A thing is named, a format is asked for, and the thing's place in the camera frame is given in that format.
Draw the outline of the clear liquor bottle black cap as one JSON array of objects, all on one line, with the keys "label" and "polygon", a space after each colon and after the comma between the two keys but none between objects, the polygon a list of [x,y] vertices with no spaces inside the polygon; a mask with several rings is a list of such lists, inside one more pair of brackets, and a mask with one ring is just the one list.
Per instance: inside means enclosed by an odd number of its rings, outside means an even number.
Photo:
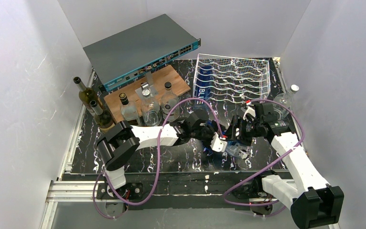
[{"label": "clear liquor bottle black cap", "polygon": [[173,122],[180,116],[180,107],[176,107],[174,111],[170,114],[169,118],[166,118],[169,114],[170,110],[179,102],[179,98],[172,91],[172,84],[170,82],[166,82],[164,84],[165,92],[161,97],[161,111],[164,120],[168,120],[169,122]]}]

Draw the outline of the dark wine bottle gold label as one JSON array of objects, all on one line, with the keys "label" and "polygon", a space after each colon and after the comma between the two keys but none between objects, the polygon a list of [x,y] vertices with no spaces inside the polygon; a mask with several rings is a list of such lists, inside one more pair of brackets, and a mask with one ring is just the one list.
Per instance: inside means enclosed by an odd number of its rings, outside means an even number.
[{"label": "dark wine bottle gold label", "polygon": [[83,105],[87,108],[88,111],[92,112],[92,108],[90,105],[90,101],[95,100],[98,105],[103,109],[103,104],[100,98],[97,96],[97,93],[90,87],[86,87],[85,84],[81,81],[80,77],[74,77],[73,82],[79,89],[79,99],[82,101]]}]

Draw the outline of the dark green wine bottle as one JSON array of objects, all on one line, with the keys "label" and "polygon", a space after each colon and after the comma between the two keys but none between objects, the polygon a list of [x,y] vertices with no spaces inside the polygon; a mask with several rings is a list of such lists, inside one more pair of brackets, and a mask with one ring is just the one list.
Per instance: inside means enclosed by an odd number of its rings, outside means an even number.
[{"label": "dark green wine bottle", "polygon": [[94,111],[94,120],[99,126],[101,133],[104,134],[115,126],[115,121],[110,111],[102,108],[96,100],[91,100],[90,106]]}]

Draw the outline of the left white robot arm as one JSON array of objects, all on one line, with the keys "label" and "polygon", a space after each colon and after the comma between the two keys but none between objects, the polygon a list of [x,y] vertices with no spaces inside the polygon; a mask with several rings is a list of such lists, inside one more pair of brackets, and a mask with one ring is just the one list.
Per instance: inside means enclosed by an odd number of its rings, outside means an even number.
[{"label": "left white robot arm", "polygon": [[195,110],[188,117],[178,118],[162,126],[134,126],[121,121],[106,132],[97,142],[97,150],[105,165],[108,184],[118,189],[126,184],[124,166],[142,148],[179,146],[190,139],[202,141],[206,148],[223,152],[227,143],[218,136],[216,121],[209,121],[205,110]]}]

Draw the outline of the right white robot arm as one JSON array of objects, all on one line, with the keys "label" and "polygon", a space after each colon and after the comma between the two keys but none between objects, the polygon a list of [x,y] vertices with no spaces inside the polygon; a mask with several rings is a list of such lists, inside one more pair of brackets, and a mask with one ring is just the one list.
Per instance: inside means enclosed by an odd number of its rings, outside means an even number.
[{"label": "right white robot arm", "polygon": [[248,101],[244,117],[235,115],[225,132],[226,139],[249,146],[257,137],[265,138],[279,157],[260,171],[224,192],[230,192],[246,182],[257,181],[258,188],[271,194],[287,207],[300,229],[336,224],[339,221],[344,193],[332,186],[314,167],[305,149],[305,138],[298,138],[295,128],[278,119],[274,101]]}]

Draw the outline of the clear bottle white cap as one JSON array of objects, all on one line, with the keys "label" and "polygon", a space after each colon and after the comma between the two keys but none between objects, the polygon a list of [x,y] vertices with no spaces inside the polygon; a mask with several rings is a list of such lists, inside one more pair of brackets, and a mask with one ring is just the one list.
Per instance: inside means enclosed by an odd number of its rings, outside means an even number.
[{"label": "clear bottle white cap", "polygon": [[141,112],[144,123],[147,126],[158,126],[162,119],[159,102],[152,96],[150,89],[144,89],[142,95]]}]

